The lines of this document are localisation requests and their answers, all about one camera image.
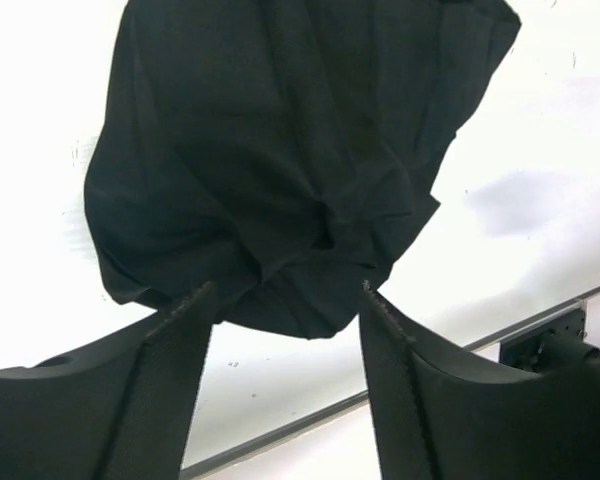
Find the black pleated skirt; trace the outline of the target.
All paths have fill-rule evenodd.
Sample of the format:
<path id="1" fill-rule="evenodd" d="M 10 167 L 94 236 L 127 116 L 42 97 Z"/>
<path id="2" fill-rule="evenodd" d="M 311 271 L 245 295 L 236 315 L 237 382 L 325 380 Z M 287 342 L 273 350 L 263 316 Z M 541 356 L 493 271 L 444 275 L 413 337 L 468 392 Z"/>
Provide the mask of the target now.
<path id="1" fill-rule="evenodd" d="M 438 209 L 521 21 L 504 1 L 130 1 L 85 183 L 105 290 L 330 338 Z"/>

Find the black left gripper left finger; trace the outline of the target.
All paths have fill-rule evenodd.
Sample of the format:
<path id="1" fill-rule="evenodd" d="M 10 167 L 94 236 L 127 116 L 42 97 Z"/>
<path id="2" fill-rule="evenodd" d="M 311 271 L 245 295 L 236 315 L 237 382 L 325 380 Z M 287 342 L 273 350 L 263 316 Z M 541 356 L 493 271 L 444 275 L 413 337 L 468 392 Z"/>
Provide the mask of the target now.
<path id="1" fill-rule="evenodd" d="M 31 367 L 0 370 L 0 479 L 176 479 L 215 288 Z"/>

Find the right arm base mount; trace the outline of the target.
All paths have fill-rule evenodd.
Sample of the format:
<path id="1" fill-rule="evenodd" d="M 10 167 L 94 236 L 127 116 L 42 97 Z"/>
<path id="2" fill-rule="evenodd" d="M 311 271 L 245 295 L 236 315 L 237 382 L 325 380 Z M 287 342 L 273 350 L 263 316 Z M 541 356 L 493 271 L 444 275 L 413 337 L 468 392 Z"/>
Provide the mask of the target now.
<path id="1" fill-rule="evenodd" d="M 549 320 L 501 343 L 499 362 L 519 370 L 545 373 L 600 358 L 600 347 L 587 343 L 587 314 L 570 307 Z"/>

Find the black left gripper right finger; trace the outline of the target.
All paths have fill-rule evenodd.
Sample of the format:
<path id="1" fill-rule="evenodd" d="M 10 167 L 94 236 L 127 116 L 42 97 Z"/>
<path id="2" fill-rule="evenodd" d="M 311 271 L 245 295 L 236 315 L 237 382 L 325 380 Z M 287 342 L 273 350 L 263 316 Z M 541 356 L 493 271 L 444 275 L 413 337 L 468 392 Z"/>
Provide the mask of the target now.
<path id="1" fill-rule="evenodd" d="M 600 479 L 600 358 L 481 357 L 365 288 L 360 338 L 385 479 Z"/>

